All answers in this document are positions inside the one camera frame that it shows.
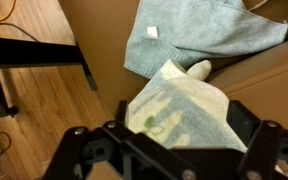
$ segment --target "wooden floor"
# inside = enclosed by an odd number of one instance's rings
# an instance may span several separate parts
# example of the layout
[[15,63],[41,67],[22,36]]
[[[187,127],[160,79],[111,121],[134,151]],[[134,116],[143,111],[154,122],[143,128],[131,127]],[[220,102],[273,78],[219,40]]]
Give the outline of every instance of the wooden floor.
[[[0,0],[0,17],[11,3]],[[17,0],[6,22],[42,42],[74,44],[57,0]],[[0,37],[31,40],[8,26],[0,26]],[[0,70],[0,77],[8,102],[20,109],[15,118],[0,118],[0,131],[12,138],[11,148],[0,158],[0,174],[12,180],[41,177],[67,128],[83,125],[92,129],[112,118],[88,87],[79,66],[5,69]]]

